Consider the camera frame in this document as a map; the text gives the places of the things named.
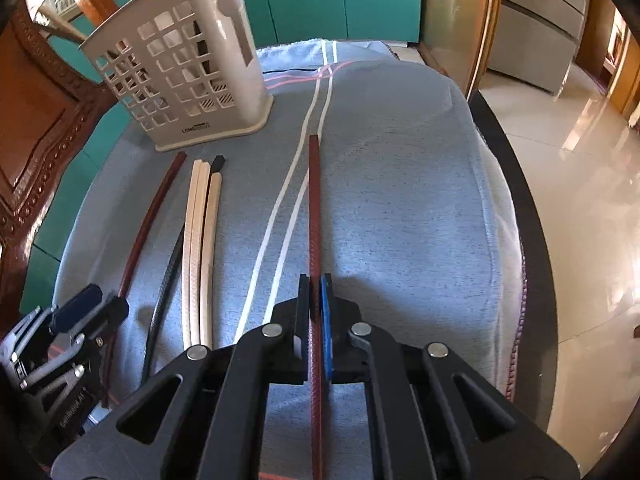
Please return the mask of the grey perforated utensil holder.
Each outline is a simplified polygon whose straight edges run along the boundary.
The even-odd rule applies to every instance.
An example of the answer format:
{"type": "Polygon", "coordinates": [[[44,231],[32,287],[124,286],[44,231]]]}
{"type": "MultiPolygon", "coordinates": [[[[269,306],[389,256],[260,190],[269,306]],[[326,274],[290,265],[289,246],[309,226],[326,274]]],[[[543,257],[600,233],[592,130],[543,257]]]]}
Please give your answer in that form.
{"type": "Polygon", "coordinates": [[[273,97],[244,0],[130,0],[80,48],[157,151],[268,120],[273,97]]]}

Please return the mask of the maroon chopstick group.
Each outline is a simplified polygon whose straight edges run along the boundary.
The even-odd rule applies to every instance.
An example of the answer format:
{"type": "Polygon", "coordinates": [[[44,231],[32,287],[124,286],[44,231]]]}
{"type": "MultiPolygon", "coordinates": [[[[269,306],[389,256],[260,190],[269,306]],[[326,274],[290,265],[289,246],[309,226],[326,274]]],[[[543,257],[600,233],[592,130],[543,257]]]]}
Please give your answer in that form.
{"type": "Polygon", "coordinates": [[[321,182],[320,140],[309,137],[309,274],[310,274],[310,411],[312,478],[324,478],[323,339],[321,318],[321,182]]]}

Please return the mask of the cream textured chopstick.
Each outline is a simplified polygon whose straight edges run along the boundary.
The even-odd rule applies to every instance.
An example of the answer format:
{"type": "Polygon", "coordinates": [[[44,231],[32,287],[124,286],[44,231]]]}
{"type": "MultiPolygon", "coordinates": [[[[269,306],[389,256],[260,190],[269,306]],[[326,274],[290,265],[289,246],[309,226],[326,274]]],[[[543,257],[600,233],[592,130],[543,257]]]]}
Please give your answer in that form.
{"type": "Polygon", "coordinates": [[[192,221],[191,221],[191,247],[190,247],[190,283],[189,283],[189,321],[190,321],[190,345],[200,343],[200,281],[202,238],[204,229],[205,207],[208,194],[208,178],[210,165],[205,160],[199,159],[194,165],[196,175],[196,187],[194,191],[192,221]]]}
{"type": "Polygon", "coordinates": [[[190,259],[193,217],[198,192],[198,178],[200,177],[201,159],[194,160],[191,172],[188,201],[186,202],[186,218],[184,219],[182,270],[181,270],[181,330],[183,349],[191,345],[190,333],[190,259]]]}

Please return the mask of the blue towel cloth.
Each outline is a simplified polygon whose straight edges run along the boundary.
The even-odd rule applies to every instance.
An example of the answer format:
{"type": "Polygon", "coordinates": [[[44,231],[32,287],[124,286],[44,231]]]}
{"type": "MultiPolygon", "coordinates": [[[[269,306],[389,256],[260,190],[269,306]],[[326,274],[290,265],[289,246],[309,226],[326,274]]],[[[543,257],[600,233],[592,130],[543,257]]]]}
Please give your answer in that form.
{"type": "MultiPolygon", "coordinates": [[[[522,256],[502,171],[448,78],[378,42],[309,40],[260,49],[273,95],[249,136],[188,148],[146,240],[118,331],[111,385],[140,386],[146,331],[186,215],[195,159],[226,159],[213,270],[215,348],[262,325],[308,269],[308,136],[321,146],[322,268],[336,296],[402,344],[443,341],[498,391],[510,382],[522,256]]],[[[105,296],[175,155],[131,124],[94,178],[53,301],[89,283],[105,296]]],[[[269,391],[260,472],[311,479],[308,387],[269,391]]]]}

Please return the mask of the grey drawer cabinet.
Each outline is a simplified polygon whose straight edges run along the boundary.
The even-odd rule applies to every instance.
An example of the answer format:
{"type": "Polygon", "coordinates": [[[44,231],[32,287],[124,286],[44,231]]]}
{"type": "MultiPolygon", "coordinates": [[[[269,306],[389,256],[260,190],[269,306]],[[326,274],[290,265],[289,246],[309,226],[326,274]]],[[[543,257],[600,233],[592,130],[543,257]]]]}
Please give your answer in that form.
{"type": "Polygon", "coordinates": [[[557,94],[578,49],[588,0],[501,0],[488,68],[557,94]]]}

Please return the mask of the reddish brown chopstick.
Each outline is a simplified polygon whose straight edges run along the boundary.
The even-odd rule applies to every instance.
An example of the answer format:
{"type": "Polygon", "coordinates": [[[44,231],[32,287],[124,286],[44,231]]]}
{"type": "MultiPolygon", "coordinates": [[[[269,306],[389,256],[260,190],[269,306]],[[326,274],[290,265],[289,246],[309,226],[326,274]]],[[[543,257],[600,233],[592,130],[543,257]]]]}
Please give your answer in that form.
{"type": "MultiPolygon", "coordinates": [[[[151,205],[146,211],[143,221],[141,222],[140,229],[137,232],[136,239],[134,240],[134,244],[132,245],[131,252],[128,256],[124,272],[122,272],[122,279],[120,280],[119,288],[117,291],[117,297],[120,299],[127,298],[128,292],[130,291],[132,279],[134,278],[134,271],[137,269],[137,265],[142,254],[142,249],[144,248],[146,239],[149,236],[149,232],[151,231],[154,220],[158,212],[160,211],[160,206],[163,205],[163,201],[165,200],[166,195],[171,188],[171,185],[174,183],[175,178],[178,176],[178,172],[180,171],[185,161],[185,152],[179,152],[175,156],[174,160],[166,171],[165,177],[163,177],[162,182],[160,182],[160,186],[156,190],[151,205]]],[[[110,397],[108,396],[108,390],[110,390],[111,385],[111,369],[116,339],[117,334],[114,334],[105,350],[102,370],[105,392],[103,393],[101,399],[102,408],[108,408],[110,406],[110,397]]]]}

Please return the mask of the carved wooden chair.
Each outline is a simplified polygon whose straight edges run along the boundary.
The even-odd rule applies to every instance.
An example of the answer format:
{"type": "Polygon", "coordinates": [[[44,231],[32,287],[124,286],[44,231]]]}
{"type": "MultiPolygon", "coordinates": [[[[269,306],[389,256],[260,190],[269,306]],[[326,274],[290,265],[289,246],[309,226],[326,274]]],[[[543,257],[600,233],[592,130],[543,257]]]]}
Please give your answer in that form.
{"type": "Polygon", "coordinates": [[[16,324],[34,238],[70,161],[115,99],[68,65],[25,0],[1,0],[1,330],[16,324]]]}

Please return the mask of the black chopstick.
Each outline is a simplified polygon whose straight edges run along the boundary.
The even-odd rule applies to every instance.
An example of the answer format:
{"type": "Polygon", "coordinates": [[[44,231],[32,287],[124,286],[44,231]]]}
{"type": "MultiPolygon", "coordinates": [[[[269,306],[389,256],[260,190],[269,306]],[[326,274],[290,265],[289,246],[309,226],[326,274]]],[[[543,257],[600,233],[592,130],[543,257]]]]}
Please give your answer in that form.
{"type": "MultiPolygon", "coordinates": [[[[208,162],[210,165],[209,178],[213,172],[219,171],[222,175],[222,168],[226,159],[224,156],[218,155],[212,162],[208,162]]],[[[175,300],[179,300],[179,342],[181,348],[182,344],[182,330],[181,330],[181,270],[182,270],[182,248],[183,248],[183,226],[179,232],[178,238],[168,261],[162,284],[160,284],[160,296],[158,296],[157,303],[154,307],[151,322],[146,334],[144,360],[141,372],[141,381],[147,382],[155,374],[155,352],[160,340],[160,334],[162,333],[166,314],[171,306],[171,303],[175,300]]]]}

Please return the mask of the wooden glass door frame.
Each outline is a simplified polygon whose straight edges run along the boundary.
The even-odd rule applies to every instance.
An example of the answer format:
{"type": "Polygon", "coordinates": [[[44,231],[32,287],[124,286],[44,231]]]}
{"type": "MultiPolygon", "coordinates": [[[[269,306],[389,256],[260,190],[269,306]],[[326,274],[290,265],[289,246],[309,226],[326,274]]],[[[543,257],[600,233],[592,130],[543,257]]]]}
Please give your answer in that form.
{"type": "Polygon", "coordinates": [[[487,70],[501,0],[422,0],[418,50],[470,98],[487,70]]]}

